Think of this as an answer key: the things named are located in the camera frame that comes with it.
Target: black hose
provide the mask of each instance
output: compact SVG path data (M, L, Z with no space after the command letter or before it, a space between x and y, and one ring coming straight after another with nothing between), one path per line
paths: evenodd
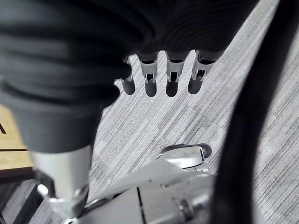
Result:
M251 224L257 141L299 22L299 2L278 5L236 103L221 154L211 224Z

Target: wooden surface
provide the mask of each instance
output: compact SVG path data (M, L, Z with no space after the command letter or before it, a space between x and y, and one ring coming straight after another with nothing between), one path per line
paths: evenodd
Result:
M14 119L7 108L0 105L0 150L26 149L23 145Z
M31 167L28 151L0 152L0 170Z
M32 162L29 152L22 143L12 114L1 105L0 124L0 177L5 174L3 171L6 170L9 171L9 175L14 176L14 170L30 168Z

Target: wooden table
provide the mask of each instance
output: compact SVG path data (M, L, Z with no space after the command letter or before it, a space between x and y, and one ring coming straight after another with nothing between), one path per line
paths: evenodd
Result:
M0 105L0 183L33 177L29 152L22 144L12 114Z

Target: black fabric sleeve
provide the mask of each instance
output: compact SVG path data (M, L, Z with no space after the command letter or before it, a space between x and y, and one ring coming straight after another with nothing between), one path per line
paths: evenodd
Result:
M0 102L30 150L90 144L140 51L224 50L253 0L1 0Z

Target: floor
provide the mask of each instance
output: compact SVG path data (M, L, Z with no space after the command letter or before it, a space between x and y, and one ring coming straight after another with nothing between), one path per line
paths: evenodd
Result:
M149 163L163 147L176 143L210 144L213 154L207 162L212 173L217 171L230 113L276 2L258 3L197 95L187 91L194 52L185 62L178 94L173 98L165 93L164 52L158 58L157 95L153 98L146 96L139 62L136 56L131 57L136 92L128 96L121 90L119 99L104 112L94 149L91 197ZM268 224L299 223L298 73L299 33L259 142L254 198ZM30 224L60 221L43 202Z

